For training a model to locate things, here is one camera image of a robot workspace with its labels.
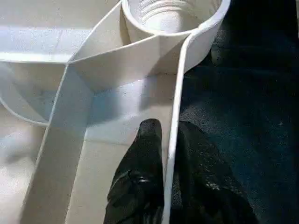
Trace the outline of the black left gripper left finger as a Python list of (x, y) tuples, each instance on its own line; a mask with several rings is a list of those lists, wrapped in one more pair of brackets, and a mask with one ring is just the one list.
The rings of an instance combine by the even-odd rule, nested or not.
[(107, 196), (104, 223), (161, 223), (164, 209), (161, 145), (160, 121), (142, 121), (115, 171)]

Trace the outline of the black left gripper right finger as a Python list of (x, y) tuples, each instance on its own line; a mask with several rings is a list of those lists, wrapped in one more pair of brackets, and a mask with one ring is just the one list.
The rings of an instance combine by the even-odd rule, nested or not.
[(172, 224), (257, 224), (241, 184), (208, 136), (179, 123)]

